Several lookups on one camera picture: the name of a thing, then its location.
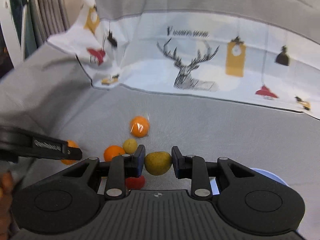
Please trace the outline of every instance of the orange in plastic bag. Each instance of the orange in plastic bag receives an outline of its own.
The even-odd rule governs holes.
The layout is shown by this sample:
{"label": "orange in plastic bag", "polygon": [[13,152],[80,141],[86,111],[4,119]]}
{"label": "orange in plastic bag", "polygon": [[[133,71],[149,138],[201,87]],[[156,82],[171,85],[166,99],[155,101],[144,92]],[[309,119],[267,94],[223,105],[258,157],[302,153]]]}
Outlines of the orange in plastic bag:
{"label": "orange in plastic bag", "polygon": [[143,116],[136,116],[130,122],[130,133],[135,137],[144,137],[150,128],[149,121]]}

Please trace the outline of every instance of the red apple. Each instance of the red apple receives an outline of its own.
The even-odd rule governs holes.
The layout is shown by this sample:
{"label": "red apple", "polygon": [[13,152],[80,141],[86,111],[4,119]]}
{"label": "red apple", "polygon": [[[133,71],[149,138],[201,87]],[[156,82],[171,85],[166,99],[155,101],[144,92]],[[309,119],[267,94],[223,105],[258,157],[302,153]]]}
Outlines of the red apple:
{"label": "red apple", "polygon": [[139,178],[127,178],[125,179],[125,185],[128,189],[142,189],[144,184],[146,182],[146,179],[144,176],[140,176]]}

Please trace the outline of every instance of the screw head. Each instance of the screw head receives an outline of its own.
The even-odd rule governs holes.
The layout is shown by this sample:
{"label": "screw head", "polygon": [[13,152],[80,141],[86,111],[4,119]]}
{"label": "screw head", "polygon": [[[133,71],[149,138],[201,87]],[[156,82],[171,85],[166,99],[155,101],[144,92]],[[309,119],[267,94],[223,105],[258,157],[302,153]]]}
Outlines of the screw head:
{"label": "screw head", "polygon": [[195,191],[195,194],[198,196],[198,197],[207,197],[210,195],[210,190],[207,190],[205,188],[199,188]]}
{"label": "screw head", "polygon": [[111,188],[107,190],[107,195],[110,197],[118,197],[122,194],[122,190],[118,188]]}

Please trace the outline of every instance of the blue bowl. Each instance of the blue bowl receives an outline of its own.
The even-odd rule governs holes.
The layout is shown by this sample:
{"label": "blue bowl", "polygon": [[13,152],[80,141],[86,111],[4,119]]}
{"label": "blue bowl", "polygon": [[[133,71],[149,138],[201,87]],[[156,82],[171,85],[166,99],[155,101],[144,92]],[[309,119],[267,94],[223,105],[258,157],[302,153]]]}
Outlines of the blue bowl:
{"label": "blue bowl", "polygon": [[[277,176],[276,174],[270,172],[270,171],[266,171],[266,170],[262,170],[262,169],[257,169],[257,168],[251,168],[252,170],[270,178],[270,179],[273,179],[283,185],[286,185],[286,186],[289,186],[283,179],[281,179],[279,176]],[[212,189],[212,194],[213,195],[217,195],[217,194],[220,194],[219,193],[219,190],[218,190],[218,187],[217,187],[217,184],[216,184],[216,180],[213,179],[210,181],[210,184],[211,184],[211,189]]]}

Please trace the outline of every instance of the deer head print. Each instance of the deer head print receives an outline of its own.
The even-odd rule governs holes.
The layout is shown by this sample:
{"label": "deer head print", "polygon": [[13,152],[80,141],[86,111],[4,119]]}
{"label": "deer head print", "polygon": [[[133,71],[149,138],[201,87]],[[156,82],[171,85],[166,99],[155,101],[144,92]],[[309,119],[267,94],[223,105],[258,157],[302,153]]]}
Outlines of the deer head print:
{"label": "deer head print", "polygon": [[191,71],[197,69],[200,66],[199,63],[212,59],[217,54],[219,46],[216,48],[213,54],[211,54],[211,48],[208,46],[207,53],[204,54],[203,57],[201,56],[200,50],[198,50],[198,56],[191,61],[191,64],[184,65],[181,62],[181,57],[177,55],[177,48],[175,48],[173,53],[171,53],[170,50],[167,50],[167,45],[170,41],[171,39],[169,39],[164,44],[163,48],[161,48],[159,43],[157,43],[157,47],[165,57],[174,60],[174,65],[179,69],[178,76],[174,82],[174,87],[178,89],[216,91],[218,89],[216,82],[201,81],[199,79],[193,78],[191,76]]}

